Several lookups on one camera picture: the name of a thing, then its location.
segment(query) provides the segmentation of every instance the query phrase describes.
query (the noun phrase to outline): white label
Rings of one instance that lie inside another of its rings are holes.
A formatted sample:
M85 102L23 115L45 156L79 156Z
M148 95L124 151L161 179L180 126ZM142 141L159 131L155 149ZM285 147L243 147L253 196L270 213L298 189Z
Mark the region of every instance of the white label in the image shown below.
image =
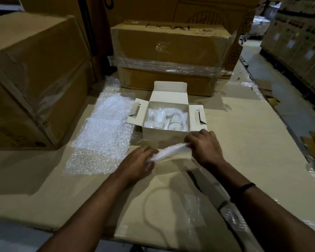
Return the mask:
M280 37L280 33L277 33L273 39L276 41L277 39L279 39L279 37Z
M311 57L314 55L314 53L315 53L315 50L310 49L310 50L307 52L307 54L305 55L305 58L308 59L308 60L310 60Z
M287 47L291 49L294 46L294 44L295 44L295 41L294 40L290 40L288 42L288 44L287 44Z

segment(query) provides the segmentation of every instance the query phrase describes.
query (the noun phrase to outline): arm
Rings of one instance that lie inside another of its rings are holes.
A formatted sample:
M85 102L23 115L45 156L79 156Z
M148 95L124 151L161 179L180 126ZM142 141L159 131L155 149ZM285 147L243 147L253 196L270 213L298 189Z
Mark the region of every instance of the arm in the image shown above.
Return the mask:
M223 158L214 132L189 134L193 157L210 171L231 196L250 181ZM264 251L315 251L315 231L293 216L256 186L248 188L235 204Z
M127 186L135 184L153 169L154 163L147 163L147 160L157 152L149 146L142 146L131 152L118 169L38 251L95 251L115 201Z

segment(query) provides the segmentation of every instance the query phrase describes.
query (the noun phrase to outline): forearm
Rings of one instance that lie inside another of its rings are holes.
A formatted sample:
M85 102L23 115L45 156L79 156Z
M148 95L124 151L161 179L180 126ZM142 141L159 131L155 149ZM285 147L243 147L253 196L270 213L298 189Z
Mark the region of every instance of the forearm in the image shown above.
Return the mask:
M210 170L230 196L250 183L225 161ZM315 251L315 232L259 188L250 187L235 204L264 251Z
M126 180L117 173L111 174L40 251L94 251L109 212L126 185Z

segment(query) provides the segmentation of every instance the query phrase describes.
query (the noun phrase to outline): person's right arm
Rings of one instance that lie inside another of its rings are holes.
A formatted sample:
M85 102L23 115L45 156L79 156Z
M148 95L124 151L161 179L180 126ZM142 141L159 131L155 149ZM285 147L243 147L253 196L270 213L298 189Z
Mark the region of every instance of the person's right arm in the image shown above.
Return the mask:
M250 181L224 160L214 132L189 134L192 155L222 184L230 196ZM315 231L293 216L256 186L245 190L234 202L252 233L268 251L315 251Z

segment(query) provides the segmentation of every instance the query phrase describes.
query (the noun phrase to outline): black wristband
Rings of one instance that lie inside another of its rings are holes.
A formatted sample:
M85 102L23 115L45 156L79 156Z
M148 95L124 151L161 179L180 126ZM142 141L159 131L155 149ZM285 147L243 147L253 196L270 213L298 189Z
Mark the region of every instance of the black wristband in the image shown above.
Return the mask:
M230 196L231 203L235 203L236 199L238 199L247 189L249 189L252 186L255 186L255 183L246 184L240 188L238 188L236 191L233 192Z

